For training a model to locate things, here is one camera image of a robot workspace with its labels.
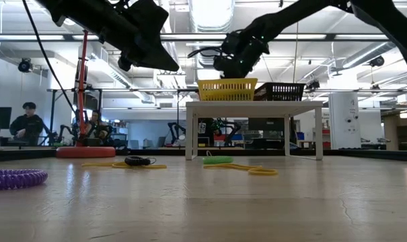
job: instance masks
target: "black jacket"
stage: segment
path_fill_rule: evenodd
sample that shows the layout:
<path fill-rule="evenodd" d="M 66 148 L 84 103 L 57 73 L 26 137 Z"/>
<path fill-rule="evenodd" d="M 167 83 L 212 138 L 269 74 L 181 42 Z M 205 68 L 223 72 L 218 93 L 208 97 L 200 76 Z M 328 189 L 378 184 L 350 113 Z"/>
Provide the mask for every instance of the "black jacket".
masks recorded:
<path fill-rule="evenodd" d="M 15 121 L 12 122 L 12 124 L 10 124 L 10 134 L 16 135 L 17 132 L 23 128 L 26 129 L 24 138 L 39 136 L 39 134 L 43 131 L 43 120 L 37 115 L 33 115 L 31 117 L 27 117 L 26 114 L 19 116 L 15 119 Z"/>

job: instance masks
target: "red stand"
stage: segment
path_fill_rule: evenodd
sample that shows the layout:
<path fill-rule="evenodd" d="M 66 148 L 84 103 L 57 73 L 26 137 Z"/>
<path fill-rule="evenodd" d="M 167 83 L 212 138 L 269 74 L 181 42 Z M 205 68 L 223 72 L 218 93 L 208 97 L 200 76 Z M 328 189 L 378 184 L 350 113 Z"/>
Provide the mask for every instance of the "red stand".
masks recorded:
<path fill-rule="evenodd" d="M 85 57 L 87 55 L 88 31 L 83 31 L 82 61 L 79 72 L 79 88 L 77 90 L 79 109 L 79 130 L 80 134 L 76 142 L 76 147 L 59 147 L 57 149 L 58 158 L 105 158 L 114 157 L 114 147 L 84 147 L 82 140 L 86 136 L 85 122 L 83 121 L 83 80 L 85 79 Z"/>

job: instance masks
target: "table leg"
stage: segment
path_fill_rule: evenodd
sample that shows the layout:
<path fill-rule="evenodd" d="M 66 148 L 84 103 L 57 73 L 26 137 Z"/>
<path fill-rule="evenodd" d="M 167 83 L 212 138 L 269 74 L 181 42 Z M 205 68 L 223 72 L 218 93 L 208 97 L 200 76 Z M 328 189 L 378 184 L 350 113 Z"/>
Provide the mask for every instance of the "table leg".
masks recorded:
<path fill-rule="evenodd" d="M 185 144 L 185 159 L 192 159 L 192 139 L 193 139 L 193 110 L 192 108 L 187 108 L 187 133 L 186 133 L 186 144 Z"/>
<path fill-rule="evenodd" d="M 284 117 L 284 151 L 285 156 L 290 155 L 290 117 Z"/>
<path fill-rule="evenodd" d="M 197 156 L 198 150 L 198 117 L 193 114 L 192 117 L 192 159 Z"/>
<path fill-rule="evenodd" d="M 316 108 L 316 159 L 323 159 L 323 125 L 322 125 L 322 109 Z"/>

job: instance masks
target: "yellow cord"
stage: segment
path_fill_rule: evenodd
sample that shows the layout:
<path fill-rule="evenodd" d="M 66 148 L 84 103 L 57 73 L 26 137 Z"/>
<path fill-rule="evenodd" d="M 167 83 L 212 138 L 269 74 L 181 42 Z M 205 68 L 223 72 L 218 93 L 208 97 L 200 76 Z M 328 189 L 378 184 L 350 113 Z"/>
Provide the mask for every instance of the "yellow cord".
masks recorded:
<path fill-rule="evenodd" d="M 205 165 L 205 169 L 238 169 L 242 171 L 248 171 L 250 175 L 278 175 L 278 171 L 275 169 L 263 168 L 261 165 L 238 165 L 232 163 Z"/>
<path fill-rule="evenodd" d="M 84 163 L 82 167 L 112 167 L 122 169 L 166 169 L 167 165 L 142 165 L 142 166 L 130 166 L 125 162 L 108 162 L 108 163 Z"/>

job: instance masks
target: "white table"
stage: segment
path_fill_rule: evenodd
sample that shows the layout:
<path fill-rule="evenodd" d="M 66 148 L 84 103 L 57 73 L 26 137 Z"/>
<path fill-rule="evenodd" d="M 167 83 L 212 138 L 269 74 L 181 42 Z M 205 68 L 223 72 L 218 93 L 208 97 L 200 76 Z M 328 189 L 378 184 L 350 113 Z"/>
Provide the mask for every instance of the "white table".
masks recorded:
<path fill-rule="evenodd" d="M 199 118 L 284 118 L 285 144 L 290 143 L 290 117 L 316 111 L 316 159 L 323 159 L 323 102 L 187 102 L 185 158 L 197 156 Z"/>

